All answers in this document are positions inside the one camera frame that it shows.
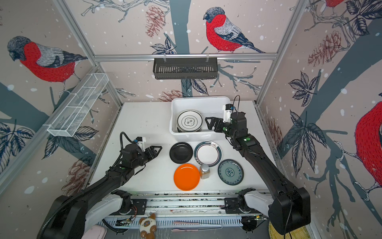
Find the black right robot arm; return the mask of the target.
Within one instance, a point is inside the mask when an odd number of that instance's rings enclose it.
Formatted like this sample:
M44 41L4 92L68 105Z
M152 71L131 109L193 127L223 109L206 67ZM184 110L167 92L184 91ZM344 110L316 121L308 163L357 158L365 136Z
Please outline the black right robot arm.
M260 142L248 132L244 112L233 112L229 120L206 117L208 129L223 133L230 139L234 150L238 151L257 171L273 199L272 203L264 202L257 196L253 204L249 203L248 195L244 194L244 208L260 210L269 218L275 230L281 234L309 225L311 223L310 195L305 188L297 188L271 162L265 154Z

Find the orange plate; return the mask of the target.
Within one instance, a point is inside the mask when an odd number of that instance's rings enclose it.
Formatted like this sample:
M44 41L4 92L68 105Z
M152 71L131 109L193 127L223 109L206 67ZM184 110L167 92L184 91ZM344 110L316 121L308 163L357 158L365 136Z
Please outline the orange plate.
M195 189L200 182L200 173L193 164L183 164L179 166L174 173L174 183L182 191L191 191Z

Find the white plate with black emblem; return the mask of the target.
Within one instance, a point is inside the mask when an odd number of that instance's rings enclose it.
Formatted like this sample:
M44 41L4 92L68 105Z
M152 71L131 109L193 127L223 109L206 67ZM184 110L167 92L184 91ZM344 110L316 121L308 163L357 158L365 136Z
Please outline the white plate with black emblem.
M202 130L202 115L195 110L181 112L176 119L178 132L199 132Z

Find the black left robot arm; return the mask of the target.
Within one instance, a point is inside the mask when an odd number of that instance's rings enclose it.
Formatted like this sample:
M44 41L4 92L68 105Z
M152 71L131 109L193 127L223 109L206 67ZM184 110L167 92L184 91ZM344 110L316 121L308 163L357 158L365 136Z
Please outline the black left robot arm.
M60 196L53 202L37 238L80 239L89 222L86 215L90 209L127 183L136 174L135 168L155 159L161 150L161 146L150 146L142 150L138 144L128 144L121 149L117 160L103 178L73 196Z

